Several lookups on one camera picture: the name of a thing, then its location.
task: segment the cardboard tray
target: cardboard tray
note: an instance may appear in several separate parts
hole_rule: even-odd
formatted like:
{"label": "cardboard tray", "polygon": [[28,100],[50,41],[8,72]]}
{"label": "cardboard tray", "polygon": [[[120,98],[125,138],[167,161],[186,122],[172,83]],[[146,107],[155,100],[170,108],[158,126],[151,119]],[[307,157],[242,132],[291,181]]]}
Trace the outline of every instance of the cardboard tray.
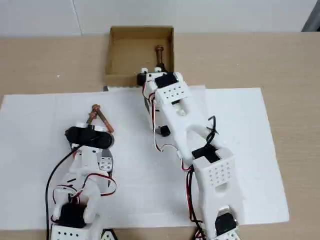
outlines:
{"label": "cardboard tray", "polygon": [[174,28],[172,26],[113,26],[105,69],[108,86],[133,87],[141,68],[154,71],[157,64],[155,47],[162,45],[163,63],[174,71]]}

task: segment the white foam board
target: white foam board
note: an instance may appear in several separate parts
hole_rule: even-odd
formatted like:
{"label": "white foam board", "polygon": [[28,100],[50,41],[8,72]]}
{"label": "white foam board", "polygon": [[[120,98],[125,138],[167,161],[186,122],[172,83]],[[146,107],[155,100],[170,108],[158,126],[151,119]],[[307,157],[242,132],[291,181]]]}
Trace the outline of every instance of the white foam board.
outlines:
{"label": "white foam board", "polygon": [[[245,223],[287,221],[288,207],[261,91],[204,92],[201,88],[193,90],[200,106],[210,101],[208,113],[217,116],[217,129],[237,156]],[[115,129],[110,151],[118,189],[102,198],[98,206],[104,227],[192,226],[185,173],[173,149],[160,153],[153,147],[141,90],[130,89],[5,96],[0,110],[0,215],[6,217],[0,218],[0,229],[45,227],[46,181],[70,150],[64,132],[76,122],[85,122],[93,104],[101,105]],[[70,162],[57,171],[52,186]]]}

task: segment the bolt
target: bolt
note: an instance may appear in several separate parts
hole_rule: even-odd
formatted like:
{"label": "bolt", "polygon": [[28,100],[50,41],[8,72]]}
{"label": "bolt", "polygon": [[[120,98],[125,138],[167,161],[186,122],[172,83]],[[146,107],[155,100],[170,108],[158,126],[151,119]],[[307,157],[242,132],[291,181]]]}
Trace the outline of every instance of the bolt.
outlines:
{"label": "bolt", "polygon": [[101,118],[102,122],[104,123],[104,125],[106,126],[106,128],[108,129],[108,131],[110,133],[113,133],[115,130],[114,128],[111,126],[111,124],[108,122],[108,120],[106,119],[106,117],[103,115],[103,113],[100,111],[100,105],[98,104],[94,104],[92,106],[92,110],[96,112],[96,114],[98,114],[98,116]]}
{"label": "bolt", "polygon": [[92,110],[90,113],[89,113],[89,118],[88,120],[86,121],[87,124],[91,124],[93,119],[96,119],[97,118],[97,112],[95,110]]}
{"label": "bolt", "polygon": [[155,53],[156,53],[156,66],[162,68],[164,65],[162,52],[164,51],[164,47],[161,45],[155,46]]}

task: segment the table surface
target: table surface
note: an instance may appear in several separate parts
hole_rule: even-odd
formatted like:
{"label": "table surface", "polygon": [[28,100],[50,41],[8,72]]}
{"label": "table surface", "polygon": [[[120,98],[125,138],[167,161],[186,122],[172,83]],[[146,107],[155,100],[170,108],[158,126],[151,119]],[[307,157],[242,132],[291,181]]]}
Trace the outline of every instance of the table surface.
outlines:
{"label": "table surface", "polygon": [[[101,91],[108,39],[107,35],[0,39],[0,96]],[[319,43],[319,33],[174,36],[175,70],[190,85],[262,89],[290,222],[242,226],[243,240],[319,238]],[[191,227],[116,230],[119,240],[186,240],[192,232]],[[21,238],[42,240],[45,231],[0,231],[0,240]]]}

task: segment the copper bolt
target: copper bolt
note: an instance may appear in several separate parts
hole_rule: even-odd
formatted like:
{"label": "copper bolt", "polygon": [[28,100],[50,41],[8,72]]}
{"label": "copper bolt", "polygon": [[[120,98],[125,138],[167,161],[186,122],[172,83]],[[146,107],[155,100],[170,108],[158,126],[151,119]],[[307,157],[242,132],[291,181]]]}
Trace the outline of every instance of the copper bolt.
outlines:
{"label": "copper bolt", "polygon": [[114,128],[111,126],[111,124],[108,122],[108,120],[106,119],[106,117],[103,115],[103,113],[100,111],[100,105],[98,104],[94,104],[92,106],[92,110],[96,112],[96,114],[98,114],[98,116],[101,118],[102,122],[104,123],[104,125],[106,126],[106,128],[108,129],[108,131],[110,133],[113,133],[115,130]]}
{"label": "copper bolt", "polygon": [[164,47],[162,45],[155,46],[156,53],[156,65],[161,66],[163,64],[162,52],[164,51]]}
{"label": "copper bolt", "polygon": [[90,113],[89,113],[89,118],[88,120],[86,121],[87,124],[91,124],[93,119],[96,119],[97,118],[97,112],[95,110],[92,110]]}

